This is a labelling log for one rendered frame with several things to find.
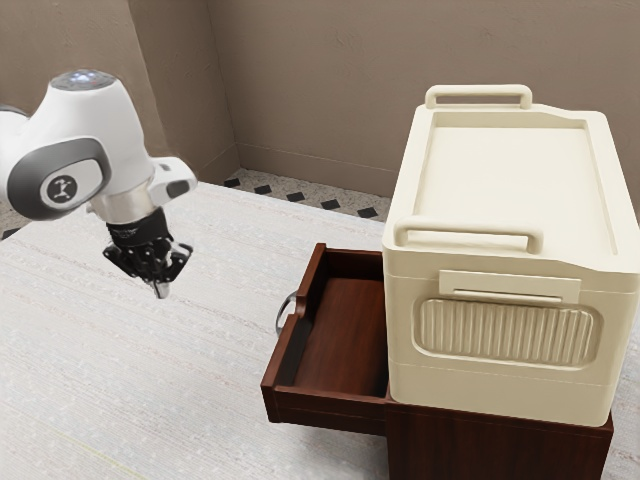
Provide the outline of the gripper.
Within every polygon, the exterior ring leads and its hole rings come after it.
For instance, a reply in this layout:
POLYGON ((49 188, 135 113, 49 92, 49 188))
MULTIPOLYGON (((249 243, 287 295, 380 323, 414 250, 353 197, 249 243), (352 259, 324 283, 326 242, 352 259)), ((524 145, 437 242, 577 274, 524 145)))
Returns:
POLYGON ((163 209, 128 224, 106 224, 112 243, 103 255, 125 274, 152 281, 157 299, 170 294, 174 281, 186 266, 193 248, 169 233, 163 209))

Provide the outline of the open dark wooden drawer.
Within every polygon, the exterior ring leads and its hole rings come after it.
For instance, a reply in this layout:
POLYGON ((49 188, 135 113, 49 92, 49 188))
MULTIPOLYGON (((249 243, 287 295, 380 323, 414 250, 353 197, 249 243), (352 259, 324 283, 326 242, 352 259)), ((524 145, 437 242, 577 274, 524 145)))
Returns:
POLYGON ((316 245, 260 384, 269 421, 382 436, 387 363, 381 253, 316 245))

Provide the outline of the cream box with lid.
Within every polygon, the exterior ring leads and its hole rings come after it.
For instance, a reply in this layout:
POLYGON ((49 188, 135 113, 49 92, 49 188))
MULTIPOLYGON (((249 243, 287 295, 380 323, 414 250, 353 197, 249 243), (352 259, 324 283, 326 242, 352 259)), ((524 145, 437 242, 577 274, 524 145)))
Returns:
POLYGON ((436 85, 382 238, 400 403, 598 427, 640 304, 640 226, 606 117, 436 85))

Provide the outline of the dark wooden cabinet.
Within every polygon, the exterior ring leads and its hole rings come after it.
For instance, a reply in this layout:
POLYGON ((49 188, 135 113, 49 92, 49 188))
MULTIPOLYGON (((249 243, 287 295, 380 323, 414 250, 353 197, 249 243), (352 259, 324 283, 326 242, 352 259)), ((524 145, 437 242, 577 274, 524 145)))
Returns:
POLYGON ((614 433, 599 427, 385 406, 390 480, 600 480, 614 433))

